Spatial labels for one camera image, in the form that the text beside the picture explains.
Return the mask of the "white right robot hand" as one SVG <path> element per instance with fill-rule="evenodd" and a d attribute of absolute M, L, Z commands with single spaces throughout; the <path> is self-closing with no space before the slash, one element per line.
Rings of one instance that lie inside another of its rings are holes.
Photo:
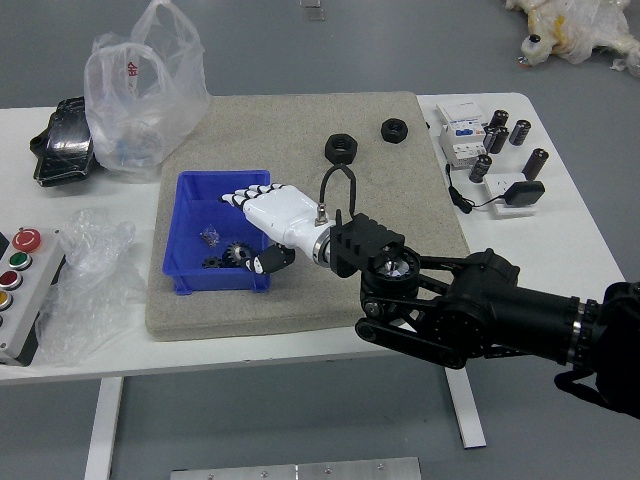
<path fill-rule="evenodd" d="M 322 204 L 292 185 L 251 185 L 220 197 L 241 210 L 246 220 L 272 240 L 273 245 L 246 261 L 257 274 L 271 274 L 293 263 L 300 251 L 327 268 L 330 228 L 335 225 Z"/>

